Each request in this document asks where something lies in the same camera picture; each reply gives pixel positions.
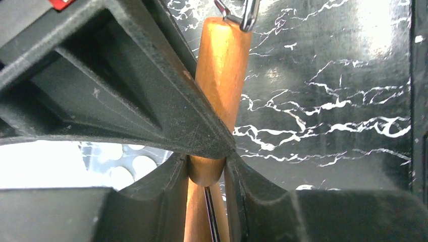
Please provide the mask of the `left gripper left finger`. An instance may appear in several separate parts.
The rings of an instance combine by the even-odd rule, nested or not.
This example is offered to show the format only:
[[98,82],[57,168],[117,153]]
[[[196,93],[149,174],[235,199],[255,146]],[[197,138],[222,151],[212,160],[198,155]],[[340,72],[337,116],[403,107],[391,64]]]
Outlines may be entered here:
[[182,241],[188,157],[130,186],[1,190],[1,241]]

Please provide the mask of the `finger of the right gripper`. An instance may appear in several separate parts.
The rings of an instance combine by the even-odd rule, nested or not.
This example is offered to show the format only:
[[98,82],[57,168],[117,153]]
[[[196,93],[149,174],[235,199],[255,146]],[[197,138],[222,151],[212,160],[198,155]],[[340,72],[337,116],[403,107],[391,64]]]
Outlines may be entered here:
[[139,144],[222,158],[232,135],[194,81],[164,1],[1,1],[1,144]]

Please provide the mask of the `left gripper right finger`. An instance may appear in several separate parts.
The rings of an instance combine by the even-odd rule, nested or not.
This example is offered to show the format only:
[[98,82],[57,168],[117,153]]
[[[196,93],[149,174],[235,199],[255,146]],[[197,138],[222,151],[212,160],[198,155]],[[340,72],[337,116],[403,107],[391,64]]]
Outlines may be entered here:
[[224,178],[231,241],[427,241],[427,208],[408,192],[287,191],[237,153]]

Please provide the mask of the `wooden double-ended rolling pin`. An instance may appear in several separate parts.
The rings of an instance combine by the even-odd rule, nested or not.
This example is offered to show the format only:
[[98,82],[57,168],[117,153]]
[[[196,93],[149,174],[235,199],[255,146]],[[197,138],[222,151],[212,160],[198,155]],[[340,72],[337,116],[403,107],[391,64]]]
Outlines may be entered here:
[[[217,117],[231,134],[236,123],[249,60],[252,29],[259,1],[246,1],[242,17],[234,16],[222,1],[221,17],[203,23],[196,82]],[[229,241],[229,229],[219,179],[226,156],[191,156],[184,241]]]

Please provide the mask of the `round dough wrapper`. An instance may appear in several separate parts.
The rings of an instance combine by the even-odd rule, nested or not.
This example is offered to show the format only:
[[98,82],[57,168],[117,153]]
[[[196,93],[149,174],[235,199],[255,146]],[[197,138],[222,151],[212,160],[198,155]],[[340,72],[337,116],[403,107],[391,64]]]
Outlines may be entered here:
[[108,170],[109,186],[119,191],[135,182],[131,172],[123,166],[112,167]]
[[99,143],[99,159],[102,161],[119,160],[123,156],[123,146],[116,143]]
[[135,171],[135,179],[141,179],[157,168],[157,164],[147,156],[137,156],[132,161],[132,167]]
[[133,144],[128,144],[128,147],[132,150],[142,150],[145,148],[144,145],[133,145]]

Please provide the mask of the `clear plastic tray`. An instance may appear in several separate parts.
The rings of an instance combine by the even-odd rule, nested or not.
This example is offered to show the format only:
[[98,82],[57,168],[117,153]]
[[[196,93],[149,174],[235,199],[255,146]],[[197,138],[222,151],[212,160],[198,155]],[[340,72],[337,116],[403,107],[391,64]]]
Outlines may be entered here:
[[147,156],[157,168],[171,155],[168,150],[123,146],[119,160],[99,159],[98,142],[35,141],[1,146],[1,189],[110,187],[107,172],[123,166],[134,177],[132,161]]

